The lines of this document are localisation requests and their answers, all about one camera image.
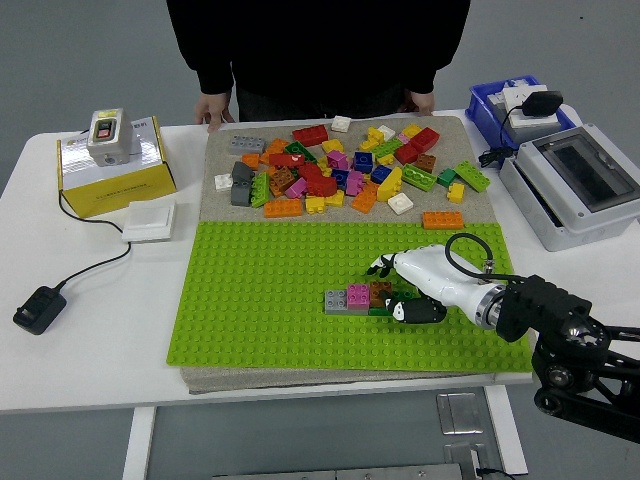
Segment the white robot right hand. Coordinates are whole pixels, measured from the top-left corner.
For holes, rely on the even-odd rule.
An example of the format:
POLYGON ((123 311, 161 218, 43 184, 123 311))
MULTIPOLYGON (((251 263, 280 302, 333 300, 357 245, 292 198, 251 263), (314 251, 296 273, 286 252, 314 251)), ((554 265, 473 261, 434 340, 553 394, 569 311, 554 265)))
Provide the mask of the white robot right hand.
POLYGON ((505 288, 497 283, 483 283, 476 276, 480 270, 456 253, 445 254, 445 247, 431 244, 416 249, 379 256, 369 267, 369 275, 390 270, 414 285, 426 297, 411 301, 387 300, 385 307, 404 323, 439 322, 435 305, 456 306, 475 325, 493 329, 497 323, 499 299, 505 288))

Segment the person's left hand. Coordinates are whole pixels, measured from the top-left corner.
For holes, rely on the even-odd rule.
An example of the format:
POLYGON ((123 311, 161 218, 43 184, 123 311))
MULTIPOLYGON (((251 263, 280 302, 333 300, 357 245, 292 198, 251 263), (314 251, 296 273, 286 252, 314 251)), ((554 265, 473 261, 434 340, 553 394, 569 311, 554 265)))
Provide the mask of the person's left hand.
POLYGON ((435 110, 435 95, 430 93, 416 93, 404 91, 404 100, 397 109, 398 113, 417 113, 421 116, 430 116, 435 110))

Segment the person's right hand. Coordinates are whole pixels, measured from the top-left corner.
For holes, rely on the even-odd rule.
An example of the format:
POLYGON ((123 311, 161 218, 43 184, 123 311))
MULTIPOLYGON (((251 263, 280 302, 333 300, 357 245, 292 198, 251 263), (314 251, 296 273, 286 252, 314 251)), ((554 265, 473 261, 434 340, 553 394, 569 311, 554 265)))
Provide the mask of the person's right hand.
POLYGON ((201 93, 194 107, 194 122, 197 125, 207 124, 207 132, 218 131, 223 123, 235 123, 229 105, 231 92, 221 94, 201 93))

